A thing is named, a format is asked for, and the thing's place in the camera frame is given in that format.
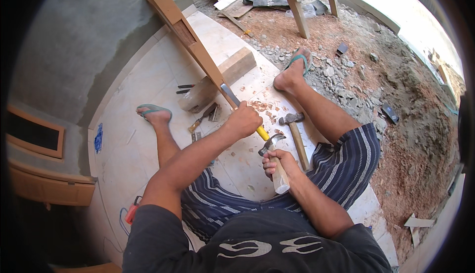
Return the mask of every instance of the dirt ground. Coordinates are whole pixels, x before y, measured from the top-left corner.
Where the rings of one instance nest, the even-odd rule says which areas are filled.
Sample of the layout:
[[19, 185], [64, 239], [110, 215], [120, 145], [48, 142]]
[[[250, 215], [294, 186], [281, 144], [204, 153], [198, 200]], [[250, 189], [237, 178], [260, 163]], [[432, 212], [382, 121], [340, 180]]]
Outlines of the dirt ground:
[[[435, 219], [448, 198], [447, 189], [459, 160], [457, 116], [441, 101], [456, 107], [430, 71], [413, 58], [411, 50], [389, 29], [381, 26], [381, 32], [376, 32], [371, 26], [373, 20], [343, 5], [340, 9], [339, 19], [328, 14], [308, 19], [311, 38], [307, 40], [300, 37], [295, 21], [285, 17], [284, 11], [253, 8], [238, 19], [255, 34], [253, 40], [228, 19], [218, 17], [217, 11], [209, 6], [199, 7], [249, 41], [280, 69], [287, 64], [293, 50], [309, 47], [315, 54], [307, 82], [312, 83], [315, 90], [350, 114], [356, 114], [360, 122], [373, 121], [376, 126], [382, 119], [378, 130], [381, 159], [371, 186], [382, 206], [398, 261], [402, 264], [414, 250], [410, 231], [404, 228], [407, 218], [415, 213], [418, 218]], [[348, 45], [345, 55], [347, 61], [354, 63], [352, 68], [335, 56], [341, 42]], [[371, 60], [370, 53], [377, 55], [376, 62]], [[326, 78], [329, 66], [340, 76]], [[365, 80], [359, 76], [359, 69]], [[347, 103], [352, 99], [341, 98], [342, 90], [353, 92], [358, 106], [349, 107]], [[378, 100], [395, 110], [400, 117], [397, 124], [385, 120]], [[422, 241], [427, 229], [419, 231]]]

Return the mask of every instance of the person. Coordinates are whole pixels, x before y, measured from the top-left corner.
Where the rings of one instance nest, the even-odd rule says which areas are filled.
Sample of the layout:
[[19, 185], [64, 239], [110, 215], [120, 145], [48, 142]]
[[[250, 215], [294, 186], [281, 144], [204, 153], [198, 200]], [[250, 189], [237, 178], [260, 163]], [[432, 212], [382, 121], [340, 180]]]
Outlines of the person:
[[[137, 109], [153, 126], [160, 170], [150, 179], [136, 211], [123, 272], [390, 272], [371, 230], [355, 225], [347, 209], [375, 170], [380, 146], [372, 123], [361, 125], [308, 86], [311, 63], [299, 48], [274, 87], [293, 96], [331, 143], [318, 143], [313, 170], [303, 173], [291, 153], [269, 151], [262, 160], [271, 177], [280, 158], [290, 189], [255, 202], [226, 191], [208, 163], [263, 122], [242, 101], [222, 127], [183, 150], [173, 140], [171, 112]], [[189, 250], [181, 221], [206, 245]]]

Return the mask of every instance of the hammer head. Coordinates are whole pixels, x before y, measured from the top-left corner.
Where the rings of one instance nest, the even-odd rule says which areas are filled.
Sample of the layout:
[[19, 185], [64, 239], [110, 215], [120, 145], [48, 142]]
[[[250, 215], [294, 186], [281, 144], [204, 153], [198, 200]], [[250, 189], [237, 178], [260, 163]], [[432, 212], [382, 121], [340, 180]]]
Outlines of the hammer head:
[[285, 139], [287, 137], [285, 137], [283, 134], [281, 133], [277, 133], [275, 134], [274, 136], [272, 136], [271, 138], [269, 138], [269, 140], [267, 140], [264, 144], [264, 147], [261, 148], [258, 152], [259, 152], [259, 155], [261, 157], [264, 156], [264, 154], [269, 150], [269, 147], [271, 144], [273, 145], [276, 145], [277, 141], [281, 140], [281, 139]]
[[289, 124], [291, 122], [301, 122], [305, 119], [305, 115], [303, 112], [299, 112], [297, 114], [287, 114], [285, 118], [281, 117], [279, 119], [279, 124], [281, 126], [285, 124]]

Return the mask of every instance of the mortise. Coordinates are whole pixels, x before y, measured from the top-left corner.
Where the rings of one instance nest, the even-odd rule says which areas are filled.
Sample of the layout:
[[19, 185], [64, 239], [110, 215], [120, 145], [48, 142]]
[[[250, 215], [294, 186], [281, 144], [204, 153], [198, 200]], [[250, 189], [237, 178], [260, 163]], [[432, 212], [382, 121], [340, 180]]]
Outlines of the mortise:
[[175, 31], [178, 34], [178, 37], [180, 37], [183, 40], [183, 43], [186, 46], [191, 46], [192, 44], [196, 43], [196, 39], [193, 37], [191, 34], [190, 30], [186, 27], [185, 23], [183, 20], [177, 21], [173, 27], [175, 28]]

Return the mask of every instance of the flip-flop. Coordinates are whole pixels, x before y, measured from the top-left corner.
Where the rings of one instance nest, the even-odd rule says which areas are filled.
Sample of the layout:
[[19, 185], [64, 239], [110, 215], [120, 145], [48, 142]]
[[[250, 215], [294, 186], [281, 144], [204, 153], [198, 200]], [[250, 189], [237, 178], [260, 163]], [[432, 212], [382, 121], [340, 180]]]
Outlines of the flip-flop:
[[[293, 53], [292, 53], [292, 56], [300, 49], [300, 47], [298, 49], [296, 49]], [[312, 66], [312, 62], [313, 62], [313, 56], [312, 56], [312, 53], [310, 53], [310, 62], [307, 63], [307, 58], [300, 54], [300, 55], [297, 55], [297, 56], [294, 56], [292, 57], [292, 59], [290, 60], [290, 62], [287, 64], [287, 67], [284, 69], [284, 70], [287, 70], [290, 65], [295, 62], [296, 60], [298, 59], [304, 59], [304, 67], [305, 67], [305, 72], [304, 74], [302, 74], [302, 76], [305, 76], [305, 74], [307, 74], [308, 70], [310, 69], [310, 67]], [[283, 90], [279, 90], [278, 88], [276, 88], [276, 86], [274, 86], [274, 89], [277, 91], [277, 92], [283, 92]]]
[[142, 104], [142, 105], [139, 105], [137, 106], [137, 109], [139, 108], [148, 108], [150, 110], [146, 110], [142, 113], [140, 113], [140, 115], [148, 122], [148, 120], [145, 118], [145, 115], [146, 114], [149, 114], [151, 112], [155, 112], [155, 111], [161, 111], [161, 110], [166, 110], [168, 112], [170, 112], [170, 119], [168, 120], [168, 122], [171, 121], [171, 117], [173, 116], [173, 113], [171, 112], [171, 110], [167, 109], [167, 108], [163, 108], [163, 107], [160, 107], [160, 106], [157, 106], [157, 105], [154, 105], [154, 104]]

